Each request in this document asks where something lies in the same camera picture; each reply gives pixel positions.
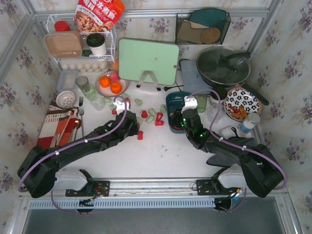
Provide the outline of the teal plastic storage basket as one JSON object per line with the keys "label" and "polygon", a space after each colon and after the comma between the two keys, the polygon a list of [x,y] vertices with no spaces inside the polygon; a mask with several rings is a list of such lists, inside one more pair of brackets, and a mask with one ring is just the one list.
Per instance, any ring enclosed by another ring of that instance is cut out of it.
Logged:
{"label": "teal plastic storage basket", "polygon": [[[166,96],[166,108],[167,108],[167,119],[168,119],[168,124],[169,124],[169,114],[174,110],[174,109],[179,109],[183,108],[184,106],[184,97],[189,96],[191,93],[189,92],[173,92],[169,93]],[[175,134],[183,134],[185,133],[183,131],[172,131]]]}

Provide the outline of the grey fluffy cloth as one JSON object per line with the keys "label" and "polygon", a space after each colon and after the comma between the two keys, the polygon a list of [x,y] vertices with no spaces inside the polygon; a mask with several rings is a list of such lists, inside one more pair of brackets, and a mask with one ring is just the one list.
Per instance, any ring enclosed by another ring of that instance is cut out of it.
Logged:
{"label": "grey fluffy cloth", "polygon": [[234,164],[240,165],[239,158],[247,153],[242,150],[243,146],[252,148],[257,145],[257,141],[253,137],[235,136],[225,139],[225,141],[231,145],[219,141],[214,136],[209,137],[205,143],[205,148],[213,156],[208,158],[206,162],[208,165],[226,168],[230,168]]}

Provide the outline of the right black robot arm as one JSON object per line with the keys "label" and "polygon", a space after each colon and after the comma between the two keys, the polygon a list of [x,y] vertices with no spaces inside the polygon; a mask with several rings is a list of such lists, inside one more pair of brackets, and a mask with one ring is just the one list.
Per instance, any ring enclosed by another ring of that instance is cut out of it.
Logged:
{"label": "right black robot arm", "polygon": [[271,151],[252,137],[232,136],[223,139],[201,123],[195,109],[174,110],[169,114],[174,129],[184,131],[197,150],[210,153],[208,165],[220,167],[212,178],[217,192],[225,188],[249,188],[258,197],[266,197],[272,190],[283,189],[287,176]]}

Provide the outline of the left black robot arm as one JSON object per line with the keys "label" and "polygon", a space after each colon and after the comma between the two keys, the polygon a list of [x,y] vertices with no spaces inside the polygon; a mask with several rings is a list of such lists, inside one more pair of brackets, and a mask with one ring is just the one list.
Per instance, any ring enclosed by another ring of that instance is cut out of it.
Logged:
{"label": "left black robot arm", "polygon": [[18,190],[21,193],[28,192],[33,198],[39,198],[52,190],[56,173],[63,167],[87,155],[115,147],[125,138],[138,133],[136,114],[123,111],[116,119],[70,143],[48,149],[36,145],[17,171],[20,178]]}

